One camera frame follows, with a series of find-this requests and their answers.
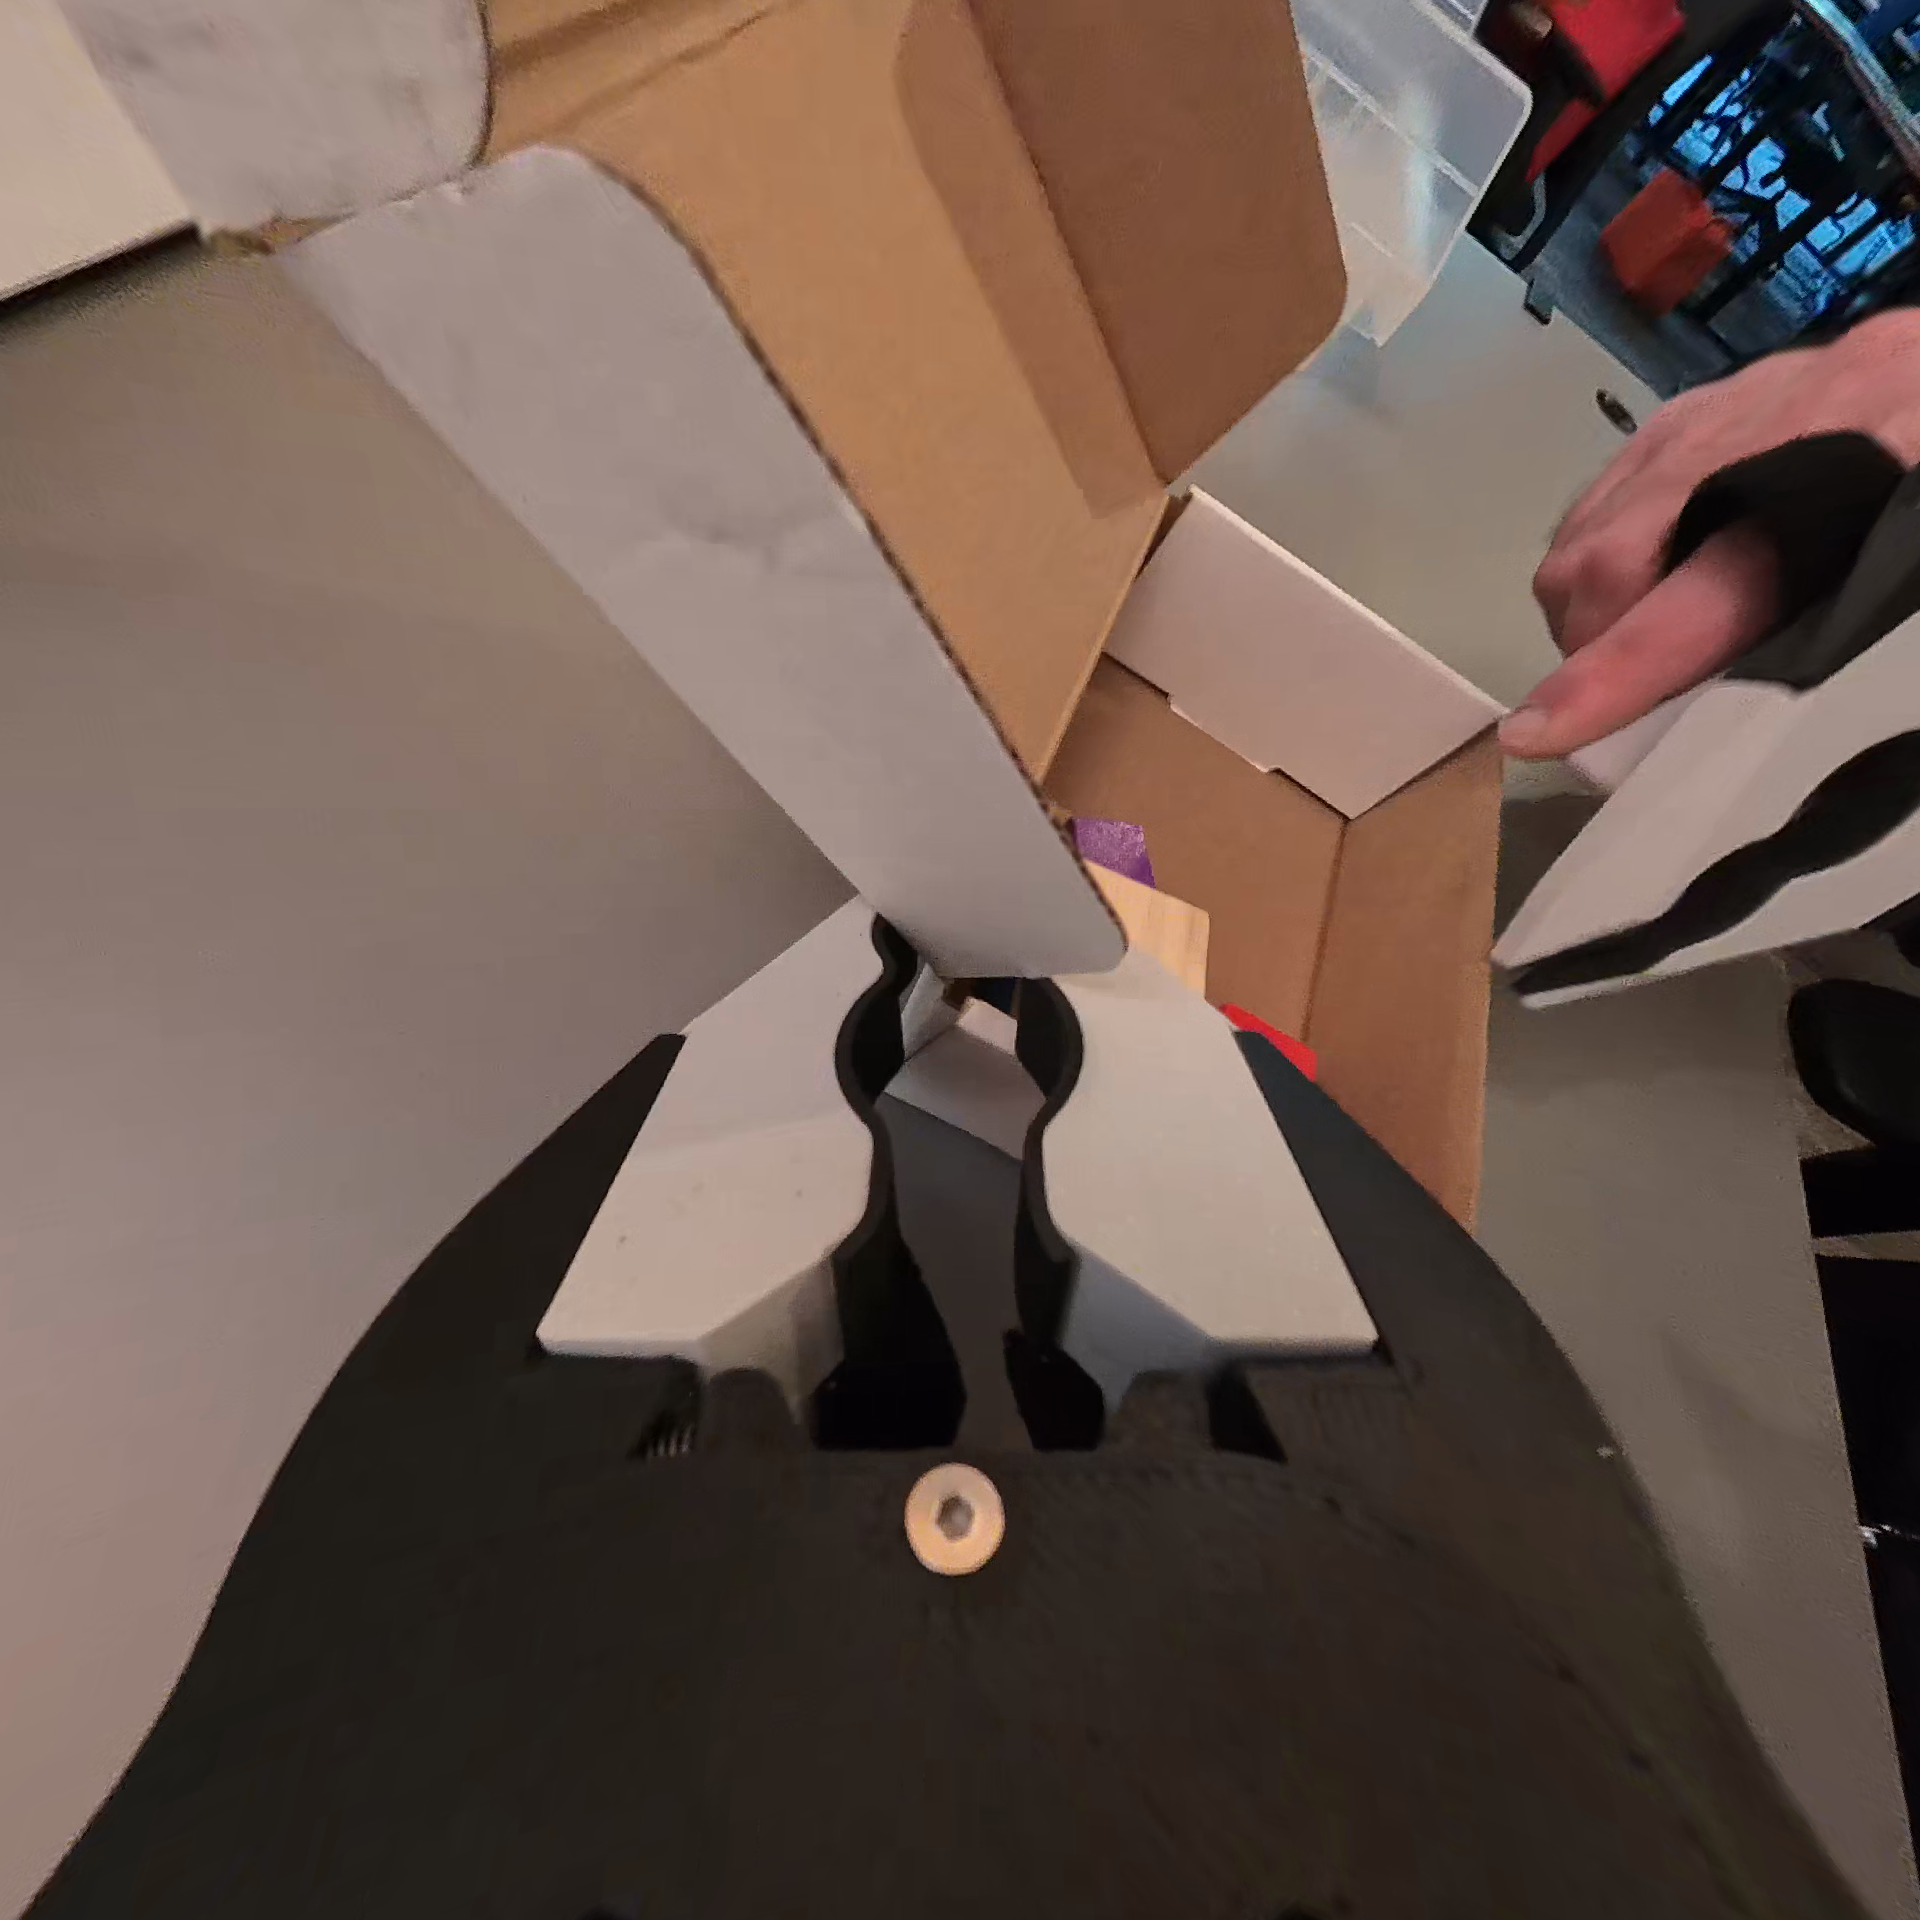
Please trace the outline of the plain wooden cube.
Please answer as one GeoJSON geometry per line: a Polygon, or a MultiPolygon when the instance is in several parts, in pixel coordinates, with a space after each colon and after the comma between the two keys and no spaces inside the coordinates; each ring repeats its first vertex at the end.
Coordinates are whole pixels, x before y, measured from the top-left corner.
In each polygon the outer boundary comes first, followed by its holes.
{"type": "Polygon", "coordinates": [[[1101,866],[1087,874],[1116,913],[1127,943],[1151,954],[1195,995],[1207,995],[1211,917],[1158,888],[1101,866]]]}

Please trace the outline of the red plastic crate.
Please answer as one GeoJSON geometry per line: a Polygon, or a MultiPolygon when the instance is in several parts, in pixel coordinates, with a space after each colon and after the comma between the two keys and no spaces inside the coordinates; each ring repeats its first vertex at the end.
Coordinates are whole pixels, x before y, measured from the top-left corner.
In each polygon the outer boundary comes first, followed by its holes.
{"type": "Polygon", "coordinates": [[[1685,25],[1678,2],[1537,2],[1544,69],[1578,100],[1616,99],[1685,25]]]}
{"type": "Polygon", "coordinates": [[[1658,317],[1728,259],[1736,233],[1692,177],[1664,165],[1602,227],[1598,253],[1627,304],[1658,317]]]}

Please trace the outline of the black office chair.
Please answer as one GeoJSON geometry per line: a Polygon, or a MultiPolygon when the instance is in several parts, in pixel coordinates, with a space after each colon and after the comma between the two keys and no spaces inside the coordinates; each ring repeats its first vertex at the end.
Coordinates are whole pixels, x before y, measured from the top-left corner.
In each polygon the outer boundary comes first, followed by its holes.
{"type": "Polygon", "coordinates": [[[1861,1139],[1801,1159],[1814,1237],[1918,1230],[1918,995],[1821,979],[1786,1000],[1801,1090],[1861,1139]]]}

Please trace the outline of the red cube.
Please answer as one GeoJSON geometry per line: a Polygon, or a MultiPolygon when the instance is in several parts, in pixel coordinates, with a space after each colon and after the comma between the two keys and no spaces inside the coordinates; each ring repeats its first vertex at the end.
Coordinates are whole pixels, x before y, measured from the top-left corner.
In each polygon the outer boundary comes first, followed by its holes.
{"type": "Polygon", "coordinates": [[[1317,1083],[1317,1053],[1307,1042],[1293,1037],[1289,1032],[1281,1030],[1270,1019],[1264,1019],[1250,1007],[1236,1005],[1235,1000],[1221,1000],[1218,1011],[1230,1023],[1230,1026],[1235,1026],[1236,1034],[1250,1034],[1262,1038],[1276,1053],[1281,1053],[1301,1078],[1317,1083]]]}

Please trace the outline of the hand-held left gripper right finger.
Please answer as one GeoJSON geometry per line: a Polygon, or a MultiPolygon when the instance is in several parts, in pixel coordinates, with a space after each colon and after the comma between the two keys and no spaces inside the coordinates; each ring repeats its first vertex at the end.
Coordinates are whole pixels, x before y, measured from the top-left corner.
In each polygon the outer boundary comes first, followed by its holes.
{"type": "Polygon", "coordinates": [[[1377,1346],[1245,1038],[1169,973],[1019,984],[1019,1331],[1106,1412],[1145,1374],[1377,1346]]]}

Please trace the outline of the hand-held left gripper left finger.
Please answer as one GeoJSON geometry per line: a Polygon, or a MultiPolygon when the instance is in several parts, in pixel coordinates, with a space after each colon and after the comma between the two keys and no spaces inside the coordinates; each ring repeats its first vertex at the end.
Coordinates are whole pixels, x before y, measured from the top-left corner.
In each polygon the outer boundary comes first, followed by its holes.
{"type": "Polygon", "coordinates": [[[878,1118],[918,972],[850,899],[685,1026],[540,1319],[545,1352],[754,1369],[797,1410],[824,1387],[848,1412],[963,1410],[878,1118]]]}

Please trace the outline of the white cardboard box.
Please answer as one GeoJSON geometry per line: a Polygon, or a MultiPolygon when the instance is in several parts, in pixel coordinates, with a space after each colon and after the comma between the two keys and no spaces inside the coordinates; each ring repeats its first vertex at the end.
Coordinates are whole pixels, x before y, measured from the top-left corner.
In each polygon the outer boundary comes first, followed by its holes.
{"type": "Polygon", "coordinates": [[[1137,821],[1473,1221],[1496,707],[1169,491],[1345,302],[1289,5],[60,11],[947,972],[1116,956],[1039,792],[1137,821]]]}

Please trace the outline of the clear plastic bin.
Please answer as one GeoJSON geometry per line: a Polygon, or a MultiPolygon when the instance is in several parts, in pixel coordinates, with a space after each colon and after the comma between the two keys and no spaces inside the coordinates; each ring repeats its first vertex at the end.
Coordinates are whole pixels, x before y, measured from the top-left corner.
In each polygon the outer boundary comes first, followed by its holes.
{"type": "Polygon", "coordinates": [[[1532,92],[1482,2],[1293,2],[1345,262],[1345,330],[1382,347],[1423,304],[1514,148],[1532,92]]]}

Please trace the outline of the black metal rack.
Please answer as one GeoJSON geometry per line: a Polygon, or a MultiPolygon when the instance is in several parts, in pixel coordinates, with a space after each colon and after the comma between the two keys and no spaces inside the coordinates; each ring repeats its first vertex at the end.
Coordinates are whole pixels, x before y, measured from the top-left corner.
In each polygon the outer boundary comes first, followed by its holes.
{"type": "Polygon", "coordinates": [[[1684,33],[1603,106],[1544,69],[1532,5],[1485,5],[1475,35],[1532,107],[1475,240],[1532,275],[1572,224],[1598,311],[1632,308],[1721,368],[1915,304],[1915,5],[1678,5],[1684,33]],[[1649,317],[1598,230],[1658,169],[1692,177],[1738,233],[1696,297],[1649,317]]]}

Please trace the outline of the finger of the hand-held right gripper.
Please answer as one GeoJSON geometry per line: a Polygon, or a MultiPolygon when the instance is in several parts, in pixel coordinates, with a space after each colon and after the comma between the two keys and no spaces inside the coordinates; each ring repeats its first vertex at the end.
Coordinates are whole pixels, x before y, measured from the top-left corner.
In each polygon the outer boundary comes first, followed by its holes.
{"type": "Polygon", "coordinates": [[[1708,684],[1522,899],[1496,966],[1511,982],[1514,923],[1552,944],[1639,918],[1797,813],[1915,815],[1915,750],[1915,614],[1810,689],[1708,684]]]}
{"type": "Polygon", "coordinates": [[[1685,972],[1915,917],[1915,815],[1797,813],[1710,861],[1661,908],[1547,944],[1510,936],[1528,1005],[1613,995],[1685,972]]]}

